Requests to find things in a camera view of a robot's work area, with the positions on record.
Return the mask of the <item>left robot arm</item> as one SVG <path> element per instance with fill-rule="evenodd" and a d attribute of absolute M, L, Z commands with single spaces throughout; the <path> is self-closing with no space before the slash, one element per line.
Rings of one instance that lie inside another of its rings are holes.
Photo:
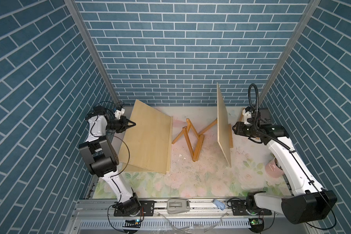
<path fill-rule="evenodd" d="M 141 204 L 136 193 L 124 181 L 121 174 L 126 167 L 118 170 L 119 157 L 113 148 L 108 133 L 123 133 L 136 126 L 136 123 L 124 116 L 122 107 L 111 110 L 97 104 L 85 117 L 89 124 L 88 136 L 79 145 L 79 152 L 90 174 L 102 178 L 117 196 L 113 208 L 124 216 L 138 215 Z"/>

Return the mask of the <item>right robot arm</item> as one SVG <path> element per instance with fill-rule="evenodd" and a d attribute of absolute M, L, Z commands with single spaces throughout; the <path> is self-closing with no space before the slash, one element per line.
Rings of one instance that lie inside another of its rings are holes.
<path fill-rule="evenodd" d="M 248 211 L 271 210 L 283 214 L 292 224 L 310 224 L 334 213 L 332 208 L 337 202 L 337 196 L 332 190 L 326 190 L 312 175 L 283 126 L 264 125 L 256 129 L 254 125 L 237 122 L 232 130 L 236 135 L 248 137 L 249 140 L 260 138 L 261 143 L 277 159 L 292 193 L 283 198 L 265 192 L 249 193 L 246 199 Z"/>

